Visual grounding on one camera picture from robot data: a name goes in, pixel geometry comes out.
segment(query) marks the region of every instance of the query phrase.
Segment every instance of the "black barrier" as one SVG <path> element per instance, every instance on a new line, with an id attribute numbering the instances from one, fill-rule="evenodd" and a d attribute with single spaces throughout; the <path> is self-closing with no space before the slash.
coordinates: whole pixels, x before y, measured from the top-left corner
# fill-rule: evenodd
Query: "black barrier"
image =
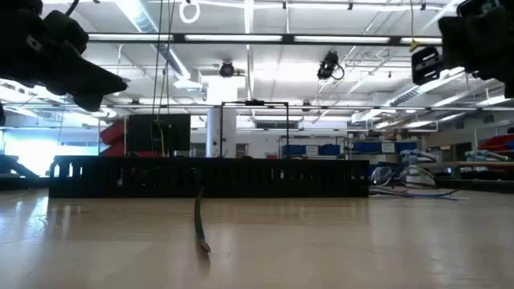
<path id="1" fill-rule="evenodd" d="M 368 161 L 55 157 L 50 197 L 368 197 Z"/>

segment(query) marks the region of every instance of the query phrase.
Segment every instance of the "ceiling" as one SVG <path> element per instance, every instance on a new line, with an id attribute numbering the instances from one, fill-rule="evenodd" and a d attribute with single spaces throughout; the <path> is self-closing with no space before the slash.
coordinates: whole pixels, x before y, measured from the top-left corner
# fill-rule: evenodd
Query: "ceiling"
<path id="1" fill-rule="evenodd" d="M 138 32 L 127 15 L 127 10 L 120 8 L 120 3 L 127 5 L 128 2 L 139 1 L 103 0 L 101 4 L 95 4 L 93 1 L 83 0 L 71 16 L 90 33 Z M 43 2 L 45 2 L 44 17 L 52 10 L 67 10 L 71 0 L 43 0 Z M 198 0 L 201 14 L 198 20 L 191 24 L 181 19 L 179 6 L 182 1 L 174 4 L 173 0 L 171 3 L 152 0 L 141 0 L 141 2 L 153 21 L 161 22 L 162 32 L 169 30 L 171 22 L 173 33 L 410 35 L 412 24 L 412 31 L 417 36 L 438 36 L 437 19 L 443 15 L 455 14 L 455 5 L 461 1 L 426 0 L 429 9 L 420 10 L 420 1 L 414 0 L 414 14 L 411 14 L 409 1 L 402 0 L 354 0 L 352 10 L 348 10 L 347 2 L 327 0 L 288 0 L 286 10 L 282 7 L 282 0 Z M 169 11 L 173 10 L 173 5 L 175 5 L 174 13 L 169 17 Z M 405 7 L 409 9 L 390 11 Z M 186 17 L 191 17 L 193 14 L 193 7 L 185 8 Z M 248 81 L 245 77 L 248 73 L 255 81 L 252 90 L 253 98 L 289 101 L 291 104 L 301 104 L 304 100 L 309 100 L 312 104 L 322 105 L 384 105 L 400 92 L 414 86 L 410 79 L 408 47 L 251 45 L 253 71 L 247 69 L 247 45 L 175 44 L 170 48 L 188 70 L 197 69 L 203 74 L 202 82 L 205 85 L 209 85 L 210 81 L 218 77 L 217 70 L 223 60 L 233 61 L 234 66 L 242 72 L 242 76 L 234 77 L 235 85 L 239 88 L 238 98 L 241 100 L 248 97 Z M 331 50 L 337 51 L 340 59 L 344 60 L 342 64 L 346 75 L 342 81 L 334 81 L 323 86 L 319 83 L 316 72 L 320 61 L 327 51 Z M 167 103 L 168 95 L 161 94 L 164 80 L 161 71 L 165 62 L 161 57 L 157 57 L 155 49 L 149 44 L 124 44 L 120 48 L 120 44 L 90 43 L 83 57 L 130 79 L 127 91 L 115 96 L 106 96 L 106 104 L 130 104 L 135 99 L 141 104 L 151 104 L 154 99 L 154 90 L 157 102 Z M 169 80 L 170 104 L 205 103 L 204 94 L 177 89 L 173 85 L 174 81 L 176 80 Z M 460 74 L 450 81 L 434 85 L 426 92 L 418 93 L 399 105 L 431 106 L 455 94 L 477 88 L 475 96 L 462 97 L 451 103 L 452 106 L 473 105 L 471 103 L 473 101 L 479 103 L 484 100 L 483 92 L 488 86 L 498 86 L 498 83 L 485 83 L 471 77 L 466 79 L 464 74 Z M 48 93 L 40 92 L 40 95 L 41 97 L 31 100 L 31 103 L 66 102 L 59 98 L 48 99 Z M 22 103 L 25 100 L 21 98 L 18 101 L 5 99 L 3 101 Z M 137 110 L 138 113 L 151 113 L 151 111 L 152 109 Z M 116 110 L 116 112 L 117 115 L 131 113 L 127 110 Z M 172 109 L 170 112 L 182 113 L 184 110 Z M 205 110 L 189 112 L 203 114 Z M 322 112 L 324 111 L 308 114 L 316 115 Z M 284 114 L 281 111 L 258 111 L 257 113 Z M 350 117 L 353 113 L 355 112 L 330 111 L 324 112 L 323 116 Z M 397 117 L 408 120 L 412 119 L 414 114 L 407 116 L 397 114 Z M 380 115 L 372 119 L 377 123 L 381 121 Z"/>

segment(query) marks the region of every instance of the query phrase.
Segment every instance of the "white column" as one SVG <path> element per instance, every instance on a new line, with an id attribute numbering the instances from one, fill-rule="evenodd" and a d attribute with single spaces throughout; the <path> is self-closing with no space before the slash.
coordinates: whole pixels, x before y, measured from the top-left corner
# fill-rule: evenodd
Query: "white column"
<path id="1" fill-rule="evenodd" d="M 236 101 L 238 88 L 233 79 L 214 79 L 209 82 L 207 89 L 207 103 L 221 104 L 222 101 Z M 220 109 L 212 108 L 207 112 L 207 157 L 235 157 L 237 111 L 235 109 L 223 110 L 223 122 L 220 122 Z M 220 134 L 223 127 L 223 151 L 220 152 Z"/>

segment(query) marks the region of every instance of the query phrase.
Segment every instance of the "wooden floor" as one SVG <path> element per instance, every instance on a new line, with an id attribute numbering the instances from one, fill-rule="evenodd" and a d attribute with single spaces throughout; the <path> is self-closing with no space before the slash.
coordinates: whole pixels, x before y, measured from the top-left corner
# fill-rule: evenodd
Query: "wooden floor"
<path id="1" fill-rule="evenodd" d="M 0 288 L 513 288 L 514 194 L 62 199 L 0 193 Z"/>

